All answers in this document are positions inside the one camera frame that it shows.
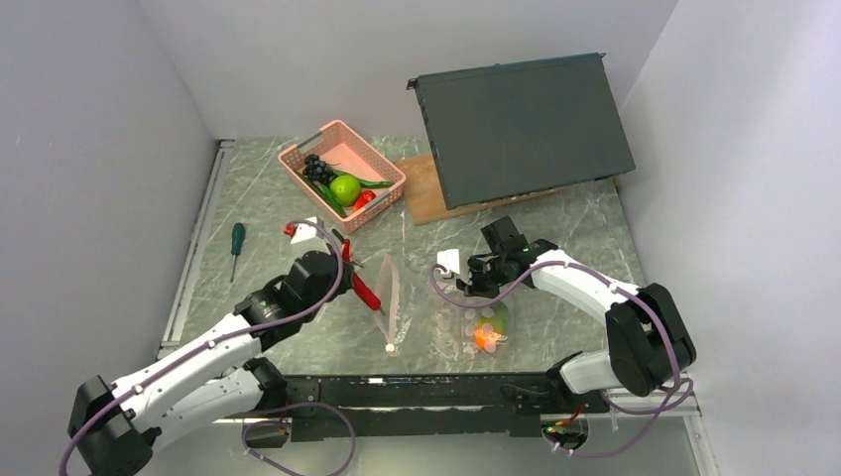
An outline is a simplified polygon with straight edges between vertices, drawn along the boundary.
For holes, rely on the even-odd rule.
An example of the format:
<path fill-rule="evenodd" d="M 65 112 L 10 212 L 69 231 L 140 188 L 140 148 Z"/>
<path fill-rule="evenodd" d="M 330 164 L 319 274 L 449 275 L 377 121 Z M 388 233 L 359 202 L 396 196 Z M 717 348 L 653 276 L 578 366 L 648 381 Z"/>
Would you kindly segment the fake orange green mango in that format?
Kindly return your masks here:
<path fill-rule="evenodd" d="M 506 344 L 510 337 L 511 318 L 510 308 L 502 302 L 482 308 L 473 333 L 479 349 L 494 353 Z"/>

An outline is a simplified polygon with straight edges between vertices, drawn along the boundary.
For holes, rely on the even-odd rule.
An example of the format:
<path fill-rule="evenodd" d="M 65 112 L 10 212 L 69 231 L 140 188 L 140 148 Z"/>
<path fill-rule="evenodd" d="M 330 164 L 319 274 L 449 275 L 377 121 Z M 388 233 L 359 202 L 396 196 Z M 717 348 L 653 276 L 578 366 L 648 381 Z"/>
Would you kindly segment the fake green lime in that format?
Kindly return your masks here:
<path fill-rule="evenodd" d="M 350 175 L 336 177 L 330 183 L 329 188 L 334 194 L 336 201 L 344 207 L 354 205 L 362 192 L 361 183 L 357 178 Z"/>

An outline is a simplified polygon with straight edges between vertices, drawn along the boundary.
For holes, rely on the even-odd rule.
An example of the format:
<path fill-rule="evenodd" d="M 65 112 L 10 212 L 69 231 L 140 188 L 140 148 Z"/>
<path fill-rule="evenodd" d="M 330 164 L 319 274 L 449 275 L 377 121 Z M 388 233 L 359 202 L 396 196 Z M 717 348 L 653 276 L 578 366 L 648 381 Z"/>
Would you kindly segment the fake red chili pepper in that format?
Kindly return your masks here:
<path fill-rule="evenodd" d="M 350 267 L 350 284 L 354 291 L 365 305 L 375 312 L 382 311 L 382 302 L 376 294 L 364 283 L 362 278 L 355 271 L 355 265 L 352 260 L 351 243 L 350 240 L 344 238 L 341 246 L 341 257 L 345 265 Z"/>

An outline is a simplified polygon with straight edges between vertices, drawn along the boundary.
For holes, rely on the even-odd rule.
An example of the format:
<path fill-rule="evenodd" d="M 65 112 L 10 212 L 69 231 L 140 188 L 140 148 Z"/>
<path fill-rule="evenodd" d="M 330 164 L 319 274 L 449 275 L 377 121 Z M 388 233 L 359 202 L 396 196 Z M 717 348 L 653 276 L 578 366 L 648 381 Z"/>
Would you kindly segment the clear zip top bag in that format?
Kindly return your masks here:
<path fill-rule="evenodd" d="M 382 311 L 373 318 L 385 338 L 385 351 L 391 357 L 409 357 L 425 352 L 447 360 L 477 354 L 473 337 L 481 308 L 456 306 L 440 298 L 429 281 L 390 255 L 383 259 L 374 285 Z M 515 327 L 515 302 L 500 301 L 512 313 L 510 337 Z"/>

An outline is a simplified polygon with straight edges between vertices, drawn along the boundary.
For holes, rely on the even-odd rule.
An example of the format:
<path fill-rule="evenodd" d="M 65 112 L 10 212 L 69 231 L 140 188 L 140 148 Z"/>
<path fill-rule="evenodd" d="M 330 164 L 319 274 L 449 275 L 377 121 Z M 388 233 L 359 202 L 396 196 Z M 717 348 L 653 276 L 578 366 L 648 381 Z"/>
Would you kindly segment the fake green bean pod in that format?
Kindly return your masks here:
<path fill-rule="evenodd" d="M 352 177 L 352 178 L 356 179 L 363 188 L 372 188 L 372 189 L 389 188 L 389 187 L 391 187 L 392 185 L 395 184 L 393 181 L 388 181 L 388 180 L 371 181 L 371 180 L 358 178 L 357 176 L 354 176 L 353 174 L 349 174 L 347 172 L 340 171 L 340 170 L 333 170 L 332 172 L 338 177 L 348 176 L 348 177 Z"/>

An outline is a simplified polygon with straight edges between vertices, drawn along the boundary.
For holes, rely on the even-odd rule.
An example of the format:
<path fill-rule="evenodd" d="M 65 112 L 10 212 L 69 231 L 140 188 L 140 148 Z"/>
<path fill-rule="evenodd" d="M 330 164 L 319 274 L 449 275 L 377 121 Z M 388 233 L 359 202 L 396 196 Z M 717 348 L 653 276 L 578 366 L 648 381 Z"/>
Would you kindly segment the fake red tomato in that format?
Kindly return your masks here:
<path fill-rule="evenodd" d="M 361 209 L 362 209 L 362 208 L 364 208 L 367 204 L 369 204 L 370 202 L 372 202 L 372 201 L 373 201 L 376 197 L 377 197 L 377 195 L 376 195 L 376 193 L 375 193 L 372 189 L 364 189 L 364 190 L 363 190 L 363 191 L 359 194 L 359 196 L 357 197 L 357 200 L 356 200 L 356 201 L 355 201 L 355 203 L 354 203 L 354 207 L 353 207 L 353 209 L 354 209 L 355 211 L 361 210 Z"/>

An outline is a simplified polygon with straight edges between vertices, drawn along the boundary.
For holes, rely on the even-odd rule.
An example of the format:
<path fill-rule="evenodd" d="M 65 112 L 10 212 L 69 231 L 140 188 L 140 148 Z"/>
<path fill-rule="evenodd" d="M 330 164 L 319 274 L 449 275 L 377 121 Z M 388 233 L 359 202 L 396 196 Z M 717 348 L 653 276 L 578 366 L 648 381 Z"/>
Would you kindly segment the fake green chili pepper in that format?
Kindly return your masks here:
<path fill-rule="evenodd" d="M 322 190 L 322 194 L 324 195 L 324 200 L 331 206 L 331 208 L 335 211 L 335 213 L 340 218 L 346 218 L 347 214 L 345 212 L 344 206 L 338 201 L 337 196 L 333 193 L 331 188 L 328 185 L 322 184 L 320 186 Z"/>

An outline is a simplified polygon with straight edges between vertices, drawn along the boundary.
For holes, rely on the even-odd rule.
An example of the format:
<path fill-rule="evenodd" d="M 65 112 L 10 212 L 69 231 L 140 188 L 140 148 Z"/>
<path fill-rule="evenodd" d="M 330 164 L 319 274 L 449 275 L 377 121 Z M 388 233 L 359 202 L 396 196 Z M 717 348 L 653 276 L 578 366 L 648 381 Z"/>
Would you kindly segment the pink plastic basket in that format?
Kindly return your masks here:
<path fill-rule="evenodd" d="M 403 196 L 407 180 L 341 120 L 284 149 L 281 165 L 339 229 L 353 233 Z"/>

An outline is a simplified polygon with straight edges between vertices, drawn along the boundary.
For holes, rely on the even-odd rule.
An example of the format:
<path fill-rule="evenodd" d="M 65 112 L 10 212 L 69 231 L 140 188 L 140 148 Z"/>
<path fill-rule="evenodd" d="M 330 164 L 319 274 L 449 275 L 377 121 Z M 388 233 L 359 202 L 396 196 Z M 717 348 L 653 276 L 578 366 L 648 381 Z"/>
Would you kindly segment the fake green cucumber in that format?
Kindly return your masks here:
<path fill-rule="evenodd" d="M 329 204 L 328 204 L 328 203 L 324 200 L 324 195 L 322 194 L 322 190 L 321 190 L 321 188 L 320 188 L 320 184 L 319 184 L 318 182 L 314 182 L 314 181 L 312 181 L 311 179 L 309 179 L 309 178 L 307 178 L 307 177 L 303 177 L 302 179 L 303 179 L 304 183 L 305 183 L 305 184 L 306 184 L 306 185 L 307 185 L 310 189 L 312 189 L 312 190 L 314 191 L 314 193 L 315 193 L 315 194 L 316 194 L 316 195 L 317 195 L 317 196 L 318 196 L 318 197 L 319 197 L 322 201 L 324 201 L 324 202 L 325 202 L 325 203 L 326 203 L 326 204 L 330 207 L 330 209 L 331 209 L 332 211 L 334 211 L 334 210 L 331 208 L 331 206 L 330 206 L 330 205 L 329 205 Z"/>

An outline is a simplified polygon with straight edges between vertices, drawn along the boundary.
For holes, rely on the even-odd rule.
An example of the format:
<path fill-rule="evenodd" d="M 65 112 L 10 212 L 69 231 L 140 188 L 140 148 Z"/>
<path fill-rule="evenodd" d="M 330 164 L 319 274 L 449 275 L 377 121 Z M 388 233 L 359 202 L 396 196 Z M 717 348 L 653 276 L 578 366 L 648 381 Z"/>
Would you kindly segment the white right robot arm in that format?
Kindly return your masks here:
<path fill-rule="evenodd" d="M 606 331 L 606 349 L 570 356 L 551 370 L 546 397 L 553 408 L 569 412 L 593 391 L 646 397 L 665 384 L 680 387 L 680 374 L 697 353 L 666 287 L 609 278 L 554 243 L 529 241 L 508 216 L 481 233 L 488 252 L 469 257 L 466 279 L 456 281 L 465 296 L 499 299 L 525 285 L 571 303 Z"/>

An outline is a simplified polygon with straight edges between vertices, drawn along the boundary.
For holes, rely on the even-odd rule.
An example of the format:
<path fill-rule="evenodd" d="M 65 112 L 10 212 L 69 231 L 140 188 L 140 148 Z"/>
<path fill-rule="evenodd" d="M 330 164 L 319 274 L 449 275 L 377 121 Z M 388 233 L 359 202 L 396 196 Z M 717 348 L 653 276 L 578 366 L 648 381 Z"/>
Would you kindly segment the fake black grape bunch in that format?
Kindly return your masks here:
<path fill-rule="evenodd" d="M 304 157 L 302 174 L 312 182 L 318 182 L 326 186 L 330 186 L 338 177 L 331 165 L 317 154 L 309 154 Z"/>

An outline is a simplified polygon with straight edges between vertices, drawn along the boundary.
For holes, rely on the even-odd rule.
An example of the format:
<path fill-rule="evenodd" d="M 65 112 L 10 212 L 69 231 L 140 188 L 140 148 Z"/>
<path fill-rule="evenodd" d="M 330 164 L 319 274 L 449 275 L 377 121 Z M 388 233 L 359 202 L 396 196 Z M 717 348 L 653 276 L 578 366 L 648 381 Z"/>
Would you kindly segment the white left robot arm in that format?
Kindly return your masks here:
<path fill-rule="evenodd" d="M 167 357 L 112 382 L 89 378 L 74 396 L 58 473 L 78 454 L 92 475 L 135 475 L 156 451 L 219 418 L 276 414 L 286 382 L 263 352 L 350 291 L 353 276 L 344 246 L 310 250 Z"/>

